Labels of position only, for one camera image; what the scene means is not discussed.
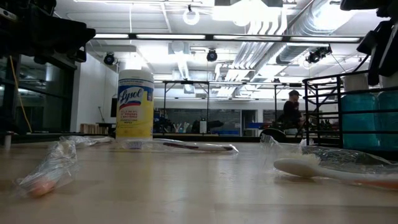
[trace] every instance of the table surface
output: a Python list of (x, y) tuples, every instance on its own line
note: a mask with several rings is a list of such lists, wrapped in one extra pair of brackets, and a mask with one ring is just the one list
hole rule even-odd
[(47, 145), (0, 154), (0, 223), (398, 223), (398, 192), (264, 172), (258, 144), (239, 154), (78, 150), (76, 180), (39, 199), (8, 195)]

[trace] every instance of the plastic bag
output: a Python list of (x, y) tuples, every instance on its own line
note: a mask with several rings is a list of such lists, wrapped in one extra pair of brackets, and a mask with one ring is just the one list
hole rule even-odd
[(107, 136), (61, 136), (61, 141), (69, 140), (75, 143), (77, 148), (79, 147), (89, 147), (94, 146), (95, 144), (104, 144), (104, 143), (112, 143), (114, 142), (114, 138)]
[(59, 141), (49, 146), (45, 159), (25, 178), (17, 180), (20, 196), (40, 197), (73, 180), (78, 170), (73, 141)]
[(233, 145), (203, 144), (194, 142), (183, 142), (170, 139), (153, 140), (124, 140), (119, 142), (122, 149), (133, 149), (148, 152), (239, 152)]
[(261, 147), (267, 155), (264, 167), (268, 172), (277, 172), (274, 162), (278, 159), (315, 155), (320, 160), (319, 167), (347, 174), (340, 179), (344, 183), (398, 189), (398, 163), (378, 156), (348, 149), (306, 146), (305, 143), (283, 144), (266, 135), (261, 137)]

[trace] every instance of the person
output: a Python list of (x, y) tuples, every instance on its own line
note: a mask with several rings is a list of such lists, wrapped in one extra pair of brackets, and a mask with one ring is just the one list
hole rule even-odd
[(289, 123), (291, 129), (297, 129), (303, 125), (304, 118), (299, 111), (299, 98), (301, 94), (297, 90), (289, 93), (289, 100), (284, 105), (284, 121)]

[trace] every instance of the blue container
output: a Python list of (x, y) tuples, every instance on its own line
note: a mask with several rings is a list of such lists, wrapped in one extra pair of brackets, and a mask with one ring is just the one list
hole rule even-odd
[[(385, 91), (377, 96), (380, 110), (391, 110), (398, 108), (398, 91)], [(398, 131), (398, 113), (379, 113), (380, 131)], [(398, 151), (397, 134), (380, 134), (380, 147), (384, 151)]]
[[(370, 93), (346, 95), (341, 99), (342, 111), (376, 110), (376, 97)], [(375, 131), (376, 119), (373, 113), (344, 114), (344, 131)], [(376, 134), (344, 134), (345, 149), (375, 149), (379, 145)]]

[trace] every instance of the lysol logo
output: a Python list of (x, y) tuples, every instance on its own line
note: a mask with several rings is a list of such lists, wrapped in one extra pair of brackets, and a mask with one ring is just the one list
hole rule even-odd
[(139, 106), (141, 105), (142, 96), (144, 95), (144, 89), (139, 87), (132, 87), (123, 90), (119, 95), (119, 109), (123, 109), (128, 106)]

